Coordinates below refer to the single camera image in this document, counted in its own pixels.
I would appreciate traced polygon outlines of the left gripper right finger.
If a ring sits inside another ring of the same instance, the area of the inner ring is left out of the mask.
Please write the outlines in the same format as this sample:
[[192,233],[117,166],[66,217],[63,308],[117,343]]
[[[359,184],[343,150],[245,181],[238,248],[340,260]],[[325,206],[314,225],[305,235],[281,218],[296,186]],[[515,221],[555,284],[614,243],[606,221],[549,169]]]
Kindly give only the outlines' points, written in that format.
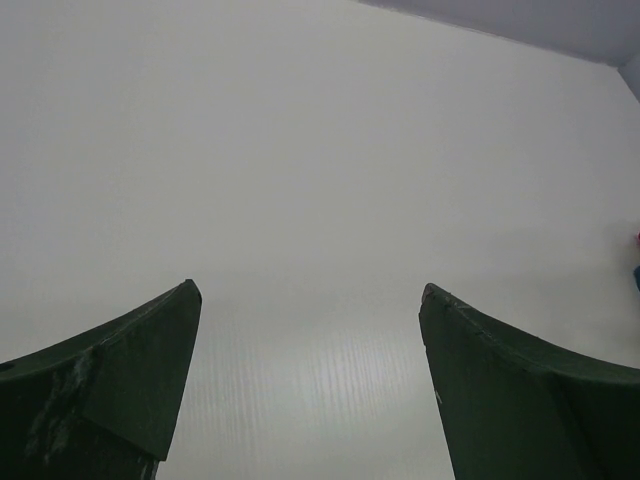
[[638,369],[551,344],[433,283],[419,323],[455,478],[638,478]]

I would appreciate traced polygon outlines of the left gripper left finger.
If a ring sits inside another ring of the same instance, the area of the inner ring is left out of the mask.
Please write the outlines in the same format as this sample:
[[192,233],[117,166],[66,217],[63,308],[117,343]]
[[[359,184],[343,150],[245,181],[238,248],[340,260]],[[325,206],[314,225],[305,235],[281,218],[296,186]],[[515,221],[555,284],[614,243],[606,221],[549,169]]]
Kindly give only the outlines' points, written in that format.
[[155,478],[176,429],[201,307],[188,279],[2,363],[2,478]]

